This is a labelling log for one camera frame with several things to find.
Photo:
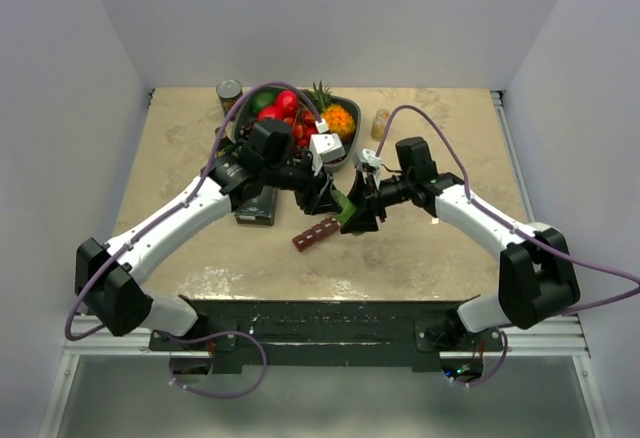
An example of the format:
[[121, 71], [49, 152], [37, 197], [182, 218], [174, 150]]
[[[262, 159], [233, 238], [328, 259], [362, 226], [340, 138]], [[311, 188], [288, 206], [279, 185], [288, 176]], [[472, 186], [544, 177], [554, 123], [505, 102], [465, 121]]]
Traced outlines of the green pill bottle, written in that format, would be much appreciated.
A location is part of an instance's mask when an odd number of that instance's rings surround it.
[[333, 218], [334, 221], [339, 225], [340, 233], [344, 234], [343, 228], [355, 213], [356, 206], [344, 193], [337, 189], [334, 189], [331, 194], [340, 208], [340, 210], [333, 215]]

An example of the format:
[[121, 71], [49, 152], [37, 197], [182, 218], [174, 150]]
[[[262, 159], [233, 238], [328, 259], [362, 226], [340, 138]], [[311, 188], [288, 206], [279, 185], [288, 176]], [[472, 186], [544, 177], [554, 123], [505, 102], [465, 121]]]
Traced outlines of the red weekly pill organizer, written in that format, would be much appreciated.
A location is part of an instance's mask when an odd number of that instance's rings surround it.
[[328, 216], [312, 227], [296, 235], [292, 240], [293, 246], [300, 253], [313, 245], [325, 240], [340, 229], [340, 223], [334, 216]]

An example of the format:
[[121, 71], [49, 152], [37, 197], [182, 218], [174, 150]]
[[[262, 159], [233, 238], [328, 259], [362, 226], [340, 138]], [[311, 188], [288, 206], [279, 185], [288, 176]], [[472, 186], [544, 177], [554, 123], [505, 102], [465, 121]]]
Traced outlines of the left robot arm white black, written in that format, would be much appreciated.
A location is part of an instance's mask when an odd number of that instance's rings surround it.
[[255, 125], [248, 138], [214, 155], [174, 199], [131, 230], [76, 251], [74, 291], [102, 327], [124, 336], [138, 327], [171, 334], [185, 350], [207, 338], [204, 318], [185, 298], [162, 299], [143, 288], [153, 271], [211, 223], [232, 214], [264, 187], [294, 193], [307, 215], [338, 213], [333, 177], [325, 164], [344, 155], [337, 134], [310, 138], [306, 155], [293, 155], [292, 128], [279, 120]]

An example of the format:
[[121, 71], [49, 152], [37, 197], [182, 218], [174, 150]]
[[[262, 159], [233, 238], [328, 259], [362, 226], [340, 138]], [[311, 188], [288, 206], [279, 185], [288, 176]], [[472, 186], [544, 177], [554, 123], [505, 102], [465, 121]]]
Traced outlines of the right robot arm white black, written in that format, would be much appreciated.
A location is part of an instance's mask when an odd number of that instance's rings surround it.
[[568, 246], [560, 231], [521, 223], [475, 198], [464, 180], [438, 171], [424, 139], [403, 139], [395, 148], [400, 172], [387, 179], [380, 176], [382, 163], [373, 150], [355, 155], [356, 178], [348, 194], [355, 209], [341, 231], [375, 232], [389, 207], [410, 202], [463, 232], [497, 261], [496, 293], [472, 298], [450, 312], [445, 337], [452, 348], [469, 350], [489, 328], [528, 329], [579, 300], [576, 274], [565, 258]]

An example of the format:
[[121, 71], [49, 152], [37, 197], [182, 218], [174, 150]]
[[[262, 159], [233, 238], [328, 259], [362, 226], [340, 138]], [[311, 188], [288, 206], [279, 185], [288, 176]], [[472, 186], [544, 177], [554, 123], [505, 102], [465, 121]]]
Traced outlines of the razor box black green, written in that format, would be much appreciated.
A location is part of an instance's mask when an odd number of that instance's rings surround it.
[[273, 226], [276, 218], [278, 190], [265, 186], [255, 198], [245, 202], [234, 212], [240, 225]]

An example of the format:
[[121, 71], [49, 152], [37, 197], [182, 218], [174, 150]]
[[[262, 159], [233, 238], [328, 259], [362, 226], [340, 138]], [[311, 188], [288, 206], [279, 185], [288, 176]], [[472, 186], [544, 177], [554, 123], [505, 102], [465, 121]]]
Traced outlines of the clear glass jar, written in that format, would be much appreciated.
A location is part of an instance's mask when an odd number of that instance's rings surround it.
[[371, 138], [380, 142], [384, 136], [390, 112], [386, 109], [379, 109], [372, 121]]

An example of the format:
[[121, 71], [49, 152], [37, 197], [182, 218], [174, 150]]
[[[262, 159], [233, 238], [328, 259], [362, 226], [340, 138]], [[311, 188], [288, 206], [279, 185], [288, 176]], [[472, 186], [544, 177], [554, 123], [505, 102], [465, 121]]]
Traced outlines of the red apple lower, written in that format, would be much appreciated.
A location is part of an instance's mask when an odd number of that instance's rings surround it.
[[266, 106], [257, 115], [259, 121], [265, 120], [283, 120], [284, 115], [282, 111], [275, 105]]

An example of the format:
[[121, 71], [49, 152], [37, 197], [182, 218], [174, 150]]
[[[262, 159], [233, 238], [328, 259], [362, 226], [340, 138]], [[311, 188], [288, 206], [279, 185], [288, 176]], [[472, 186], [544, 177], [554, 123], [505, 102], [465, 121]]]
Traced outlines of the red apple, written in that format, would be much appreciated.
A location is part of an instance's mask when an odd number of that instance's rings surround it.
[[259, 121], [265, 120], [283, 120], [284, 115], [282, 111], [275, 105], [266, 106], [257, 115]]
[[283, 90], [277, 95], [274, 105], [283, 117], [294, 117], [299, 106], [298, 96], [292, 90]]

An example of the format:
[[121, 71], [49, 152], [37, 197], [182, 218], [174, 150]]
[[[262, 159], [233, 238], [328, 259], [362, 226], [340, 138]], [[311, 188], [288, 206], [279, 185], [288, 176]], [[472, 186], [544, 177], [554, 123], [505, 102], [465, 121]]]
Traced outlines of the pineapple top green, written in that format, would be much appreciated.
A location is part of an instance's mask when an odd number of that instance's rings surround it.
[[303, 89], [303, 92], [320, 114], [332, 104], [331, 89], [328, 86], [324, 86], [322, 81], [313, 82], [312, 87]]

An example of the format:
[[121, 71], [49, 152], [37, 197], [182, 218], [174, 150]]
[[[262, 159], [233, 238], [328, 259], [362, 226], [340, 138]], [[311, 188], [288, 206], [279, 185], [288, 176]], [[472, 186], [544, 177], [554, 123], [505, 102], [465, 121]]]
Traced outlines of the purple grape bunch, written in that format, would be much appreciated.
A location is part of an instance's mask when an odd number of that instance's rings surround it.
[[244, 126], [242, 126], [238, 130], [238, 139], [240, 141], [246, 141], [249, 135], [251, 134], [251, 132], [253, 131], [254, 125], [255, 125], [254, 122], [248, 122]]

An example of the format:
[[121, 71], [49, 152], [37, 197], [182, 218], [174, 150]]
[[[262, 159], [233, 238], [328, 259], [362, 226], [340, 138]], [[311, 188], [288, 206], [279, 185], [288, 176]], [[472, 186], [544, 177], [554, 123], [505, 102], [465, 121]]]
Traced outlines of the red apple upper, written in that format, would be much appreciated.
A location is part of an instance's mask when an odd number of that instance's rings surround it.
[[283, 90], [277, 95], [274, 105], [283, 117], [294, 117], [299, 106], [298, 96], [292, 90]]

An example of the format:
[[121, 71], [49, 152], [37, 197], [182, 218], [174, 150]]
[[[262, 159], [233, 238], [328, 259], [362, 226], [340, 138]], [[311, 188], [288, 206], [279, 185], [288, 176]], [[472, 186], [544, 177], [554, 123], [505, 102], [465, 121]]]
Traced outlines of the grey fruit tray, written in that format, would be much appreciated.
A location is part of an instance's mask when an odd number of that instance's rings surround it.
[[311, 132], [316, 130], [315, 116], [307, 102], [317, 109], [325, 119], [329, 132], [336, 133], [343, 145], [345, 155], [327, 164], [336, 172], [346, 165], [355, 151], [361, 125], [361, 110], [350, 99], [336, 96], [322, 82], [313, 83], [311, 89], [301, 89], [307, 100], [293, 98], [294, 91], [278, 84], [263, 85], [246, 98], [235, 115], [231, 137], [240, 141], [248, 136], [255, 122], [262, 118], [283, 118], [294, 128], [298, 153], [306, 150]]

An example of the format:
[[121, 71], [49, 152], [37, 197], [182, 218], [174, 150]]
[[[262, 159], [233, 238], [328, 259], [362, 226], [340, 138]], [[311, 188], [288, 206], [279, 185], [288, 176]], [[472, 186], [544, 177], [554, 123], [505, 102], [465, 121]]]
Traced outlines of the green lime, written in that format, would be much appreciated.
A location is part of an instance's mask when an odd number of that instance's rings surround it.
[[272, 106], [277, 98], [277, 94], [267, 91], [261, 91], [255, 94], [251, 99], [251, 112], [253, 115], [258, 115], [264, 108]]

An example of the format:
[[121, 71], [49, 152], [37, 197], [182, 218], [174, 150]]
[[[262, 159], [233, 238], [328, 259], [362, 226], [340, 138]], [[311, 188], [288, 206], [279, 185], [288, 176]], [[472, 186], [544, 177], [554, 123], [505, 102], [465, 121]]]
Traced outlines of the tin can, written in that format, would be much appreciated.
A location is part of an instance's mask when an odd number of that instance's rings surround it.
[[227, 114], [243, 96], [243, 87], [236, 79], [225, 79], [217, 84], [216, 94], [223, 112]]

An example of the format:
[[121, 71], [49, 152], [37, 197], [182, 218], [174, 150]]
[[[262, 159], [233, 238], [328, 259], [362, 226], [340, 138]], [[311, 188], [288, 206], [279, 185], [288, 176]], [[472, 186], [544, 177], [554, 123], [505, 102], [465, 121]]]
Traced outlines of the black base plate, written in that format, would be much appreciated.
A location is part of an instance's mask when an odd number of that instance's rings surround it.
[[445, 369], [444, 352], [482, 345], [502, 351], [501, 328], [527, 330], [541, 322], [529, 312], [464, 321], [473, 301], [186, 300], [196, 314], [184, 336], [151, 324], [150, 348], [205, 352], [218, 374], [248, 365]]

